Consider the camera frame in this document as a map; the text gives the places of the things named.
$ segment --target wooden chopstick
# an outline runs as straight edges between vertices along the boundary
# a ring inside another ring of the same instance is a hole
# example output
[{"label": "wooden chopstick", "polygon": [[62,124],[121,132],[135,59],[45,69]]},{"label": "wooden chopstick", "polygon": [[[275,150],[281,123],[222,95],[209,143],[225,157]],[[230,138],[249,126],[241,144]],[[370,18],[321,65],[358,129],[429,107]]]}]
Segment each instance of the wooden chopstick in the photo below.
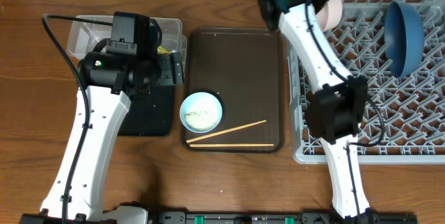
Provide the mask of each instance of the wooden chopstick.
[{"label": "wooden chopstick", "polygon": [[272,147],[275,144],[253,144],[253,143],[239,143],[239,144],[190,144],[190,147]]},{"label": "wooden chopstick", "polygon": [[226,129],[226,130],[218,131],[218,132],[216,132],[216,133],[207,134],[207,135],[204,135],[204,136],[199,136],[199,137],[196,137],[196,138],[192,138],[192,139],[190,139],[190,140],[187,140],[187,143],[191,143],[191,142],[193,142],[193,141],[199,141],[199,140],[202,140],[202,139],[205,139],[205,138],[209,138],[209,137],[218,136],[218,135],[220,135],[220,134],[226,134],[226,133],[229,133],[229,132],[231,132],[231,131],[236,131],[236,130],[244,129],[244,128],[246,128],[246,127],[255,126],[255,125],[257,125],[257,124],[265,123],[265,122],[266,122],[266,120],[261,120],[261,121],[258,121],[258,122],[253,122],[253,123],[246,124],[246,125],[242,125],[242,126],[239,126],[239,127],[234,127],[234,128],[231,128],[231,129]]}]

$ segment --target blue plate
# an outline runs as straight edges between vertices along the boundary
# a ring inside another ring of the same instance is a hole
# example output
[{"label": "blue plate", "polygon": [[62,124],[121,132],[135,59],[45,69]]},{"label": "blue plate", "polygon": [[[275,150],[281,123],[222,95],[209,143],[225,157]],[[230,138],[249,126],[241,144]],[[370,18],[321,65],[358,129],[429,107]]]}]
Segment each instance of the blue plate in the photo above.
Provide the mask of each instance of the blue plate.
[{"label": "blue plate", "polygon": [[423,25],[419,13],[403,2],[391,2],[385,18],[387,58],[392,60],[389,70],[394,77],[414,72],[423,56]]}]

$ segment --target dish rack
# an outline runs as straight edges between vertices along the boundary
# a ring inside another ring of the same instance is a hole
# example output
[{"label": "dish rack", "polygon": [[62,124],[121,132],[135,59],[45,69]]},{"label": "dish rack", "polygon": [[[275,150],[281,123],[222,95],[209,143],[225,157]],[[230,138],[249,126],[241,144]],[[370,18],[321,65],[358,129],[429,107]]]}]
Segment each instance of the dish rack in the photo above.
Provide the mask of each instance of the dish rack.
[{"label": "dish rack", "polygon": [[[423,21],[425,47],[412,74],[394,78],[385,51],[385,11],[392,1],[414,6]],[[386,122],[385,139],[377,147],[357,147],[362,164],[445,163],[445,0],[343,0],[338,27],[325,32],[334,52],[354,76],[369,79],[369,93]],[[309,133],[305,109],[310,91],[296,51],[286,44],[291,102],[293,158],[298,163],[326,163],[320,140]],[[366,105],[361,142],[380,133],[376,112]]]}]

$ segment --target wooden table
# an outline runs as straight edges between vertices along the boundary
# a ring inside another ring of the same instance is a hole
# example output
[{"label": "wooden table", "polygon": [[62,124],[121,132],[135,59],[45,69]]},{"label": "wooden table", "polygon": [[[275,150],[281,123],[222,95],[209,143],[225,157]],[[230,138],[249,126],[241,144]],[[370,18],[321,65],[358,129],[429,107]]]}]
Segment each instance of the wooden table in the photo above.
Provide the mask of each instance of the wooden table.
[{"label": "wooden table", "polygon": [[[178,18],[187,37],[199,26],[264,27],[256,0],[6,0],[0,21],[0,223],[37,213],[53,184],[70,135],[76,82],[40,17],[112,15],[121,10]],[[71,23],[52,20],[63,46]],[[289,85],[286,72],[285,87]],[[289,101],[289,91],[285,91]],[[175,114],[181,99],[175,102]],[[300,165],[286,143],[274,154],[189,152],[179,118],[163,138],[119,137],[104,207],[139,200],[156,210],[271,211],[328,209],[327,166]],[[378,211],[412,211],[420,223],[445,221],[445,166],[362,166],[364,190]]]}]

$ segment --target brown tray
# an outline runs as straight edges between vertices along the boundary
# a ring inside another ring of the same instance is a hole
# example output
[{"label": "brown tray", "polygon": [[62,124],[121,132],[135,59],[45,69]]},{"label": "brown tray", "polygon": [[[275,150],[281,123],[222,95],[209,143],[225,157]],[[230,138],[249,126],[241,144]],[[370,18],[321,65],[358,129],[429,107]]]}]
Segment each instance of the brown tray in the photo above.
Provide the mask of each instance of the brown tray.
[{"label": "brown tray", "polygon": [[[185,97],[208,92],[222,104],[222,119],[215,129],[196,134],[182,126],[181,141],[185,147],[207,152],[275,152],[281,147],[283,55],[278,34],[266,29],[200,28],[191,38],[185,78]],[[273,143],[274,146],[190,147],[186,142],[261,120],[267,121],[190,144]]]}]

